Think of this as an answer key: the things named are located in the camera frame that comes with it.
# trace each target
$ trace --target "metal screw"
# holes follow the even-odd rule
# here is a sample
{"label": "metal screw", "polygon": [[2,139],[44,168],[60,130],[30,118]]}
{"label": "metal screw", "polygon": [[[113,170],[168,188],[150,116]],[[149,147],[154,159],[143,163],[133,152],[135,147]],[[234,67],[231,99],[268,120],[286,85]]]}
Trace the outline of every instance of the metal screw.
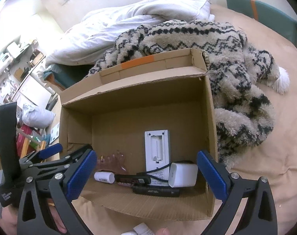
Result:
{"label": "metal screw", "polygon": [[267,181],[268,181],[268,179],[267,179],[267,177],[261,177],[261,180],[264,182],[264,183],[267,183]]}
{"label": "metal screw", "polygon": [[233,172],[233,173],[231,173],[231,177],[233,179],[238,179],[240,177],[240,175],[238,173],[236,173],[236,172]]}
{"label": "metal screw", "polygon": [[63,174],[62,173],[57,173],[56,175],[55,175],[55,178],[56,179],[61,179],[63,177]]}
{"label": "metal screw", "polygon": [[31,183],[32,182],[32,180],[33,180],[33,177],[27,177],[27,183]]}

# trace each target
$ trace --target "patterned fluffy blanket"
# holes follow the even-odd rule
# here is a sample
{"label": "patterned fluffy blanket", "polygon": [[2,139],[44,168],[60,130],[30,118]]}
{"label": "patterned fluffy blanket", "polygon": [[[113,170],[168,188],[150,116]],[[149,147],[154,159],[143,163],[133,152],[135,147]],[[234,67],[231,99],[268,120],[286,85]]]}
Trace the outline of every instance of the patterned fluffy blanket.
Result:
{"label": "patterned fluffy blanket", "polygon": [[218,136],[219,161],[232,168],[249,146],[261,144],[273,130],[273,106],[256,83],[283,94],[289,76],[272,55],[247,41],[243,31],[229,23],[171,20],[157,26],[141,25],[122,33],[114,48],[104,53],[89,75],[142,56],[181,48],[209,53]]}

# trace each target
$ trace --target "finger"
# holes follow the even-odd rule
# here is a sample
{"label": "finger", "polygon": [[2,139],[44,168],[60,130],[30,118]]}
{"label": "finger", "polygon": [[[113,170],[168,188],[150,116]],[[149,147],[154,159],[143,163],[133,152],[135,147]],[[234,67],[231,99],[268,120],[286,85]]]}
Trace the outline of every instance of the finger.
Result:
{"label": "finger", "polygon": [[17,225],[13,225],[5,219],[0,219],[0,227],[7,235],[17,235]]}
{"label": "finger", "polygon": [[156,235],[171,235],[167,228],[162,228],[156,232]]}
{"label": "finger", "polygon": [[65,228],[65,225],[63,225],[63,221],[60,219],[60,216],[56,210],[56,208],[52,205],[49,205],[49,209],[52,213],[52,216],[54,218],[54,221],[56,223],[56,226],[58,228],[58,230],[62,233],[66,233],[67,229]]}
{"label": "finger", "polygon": [[18,213],[16,212],[16,209],[11,207],[10,205],[4,207],[2,209],[2,219],[6,220],[8,224],[17,226]]}

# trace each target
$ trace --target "cardboard box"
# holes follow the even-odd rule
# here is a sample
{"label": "cardboard box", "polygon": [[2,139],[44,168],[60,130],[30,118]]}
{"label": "cardboard box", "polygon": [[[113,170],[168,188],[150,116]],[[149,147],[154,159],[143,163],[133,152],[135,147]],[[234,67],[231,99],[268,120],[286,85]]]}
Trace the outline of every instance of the cardboard box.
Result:
{"label": "cardboard box", "polygon": [[[61,94],[63,155],[91,144],[98,156],[116,150],[130,174],[145,171],[144,132],[169,130],[170,161],[191,160],[201,149],[217,159],[214,107],[199,49],[135,59],[90,76]],[[143,218],[201,220],[213,214],[214,195],[198,174],[179,198],[133,194],[131,188],[90,179],[81,196]]]}

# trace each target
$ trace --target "white appliance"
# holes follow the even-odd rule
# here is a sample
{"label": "white appliance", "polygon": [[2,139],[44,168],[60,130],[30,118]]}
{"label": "white appliance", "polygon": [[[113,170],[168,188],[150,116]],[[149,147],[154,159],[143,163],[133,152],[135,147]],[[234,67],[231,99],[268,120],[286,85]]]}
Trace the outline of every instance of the white appliance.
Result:
{"label": "white appliance", "polygon": [[13,62],[13,57],[7,52],[0,57],[0,75]]}
{"label": "white appliance", "polygon": [[22,48],[19,48],[18,45],[13,42],[7,47],[7,51],[13,58],[17,58],[20,55]]}

